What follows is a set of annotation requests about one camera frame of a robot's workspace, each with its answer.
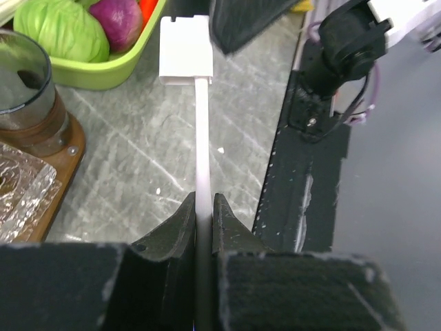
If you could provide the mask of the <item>dark glass cup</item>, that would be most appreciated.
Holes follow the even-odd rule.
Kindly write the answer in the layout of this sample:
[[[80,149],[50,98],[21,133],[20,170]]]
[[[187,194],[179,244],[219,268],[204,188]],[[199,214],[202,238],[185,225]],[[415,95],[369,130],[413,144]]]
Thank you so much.
[[[46,51],[30,37],[1,30],[1,140],[37,157],[61,151],[72,136]]]

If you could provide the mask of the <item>clear textured plastic holder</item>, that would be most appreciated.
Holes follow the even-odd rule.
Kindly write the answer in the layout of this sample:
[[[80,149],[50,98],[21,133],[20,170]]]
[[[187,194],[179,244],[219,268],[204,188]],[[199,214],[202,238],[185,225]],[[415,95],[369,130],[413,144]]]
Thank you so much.
[[[57,195],[61,182],[49,163],[1,144],[1,242],[26,241]]]

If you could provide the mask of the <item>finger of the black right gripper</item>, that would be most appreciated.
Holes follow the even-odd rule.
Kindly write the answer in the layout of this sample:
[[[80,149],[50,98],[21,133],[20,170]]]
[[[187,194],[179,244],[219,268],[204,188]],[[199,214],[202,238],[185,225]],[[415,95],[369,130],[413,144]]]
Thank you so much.
[[[212,1],[209,8],[211,40],[224,55],[233,54],[297,3],[296,0]]]

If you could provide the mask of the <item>white toothbrush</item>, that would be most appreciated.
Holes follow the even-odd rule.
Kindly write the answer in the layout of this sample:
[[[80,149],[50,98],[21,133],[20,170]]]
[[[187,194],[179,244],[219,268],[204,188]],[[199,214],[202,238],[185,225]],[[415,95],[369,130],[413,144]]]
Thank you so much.
[[[159,74],[162,84],[193,85],[196,133],[196,330],[214,327],[212,293],[212,193],[209,164],[209,85],[214,74],[209,17],[163,17]]]

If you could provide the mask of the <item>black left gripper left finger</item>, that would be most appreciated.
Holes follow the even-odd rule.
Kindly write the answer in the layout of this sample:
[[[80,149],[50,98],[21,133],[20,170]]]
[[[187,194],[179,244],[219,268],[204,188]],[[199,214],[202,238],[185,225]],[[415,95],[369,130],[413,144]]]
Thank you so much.
[[[189,193],[172,216],[132,244],[147,263],[138,292],[150,330],[194,327],[195,199]]]

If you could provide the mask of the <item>yellow cabbage by arm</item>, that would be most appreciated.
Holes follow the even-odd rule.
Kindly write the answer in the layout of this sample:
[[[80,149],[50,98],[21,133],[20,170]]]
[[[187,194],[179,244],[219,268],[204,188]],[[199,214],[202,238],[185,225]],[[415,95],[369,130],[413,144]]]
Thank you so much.
[[[300,0],[296,5],[291,8],[291,12],[301,13],[310,12],[314,9],[312,0]]]

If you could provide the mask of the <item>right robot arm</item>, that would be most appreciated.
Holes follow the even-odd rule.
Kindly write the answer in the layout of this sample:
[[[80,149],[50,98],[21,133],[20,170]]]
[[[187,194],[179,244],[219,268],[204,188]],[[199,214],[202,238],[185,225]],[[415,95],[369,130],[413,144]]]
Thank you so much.
[[[210,37],[223,54],[240,50],[295,1],[212,1]],[[376,59],[412,30],[440,13],[439,1],[348,1],[326,16],[318,29],[320,54],[302,72],[302,86],[330,97],[359,80]]]

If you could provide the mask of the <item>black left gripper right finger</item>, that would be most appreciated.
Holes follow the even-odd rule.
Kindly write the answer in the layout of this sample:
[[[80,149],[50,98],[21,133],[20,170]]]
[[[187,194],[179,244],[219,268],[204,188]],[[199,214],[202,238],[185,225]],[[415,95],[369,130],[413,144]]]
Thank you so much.
[[[272,256],[220,193],[214,197],[212,237],[215,329],[274,330]]]

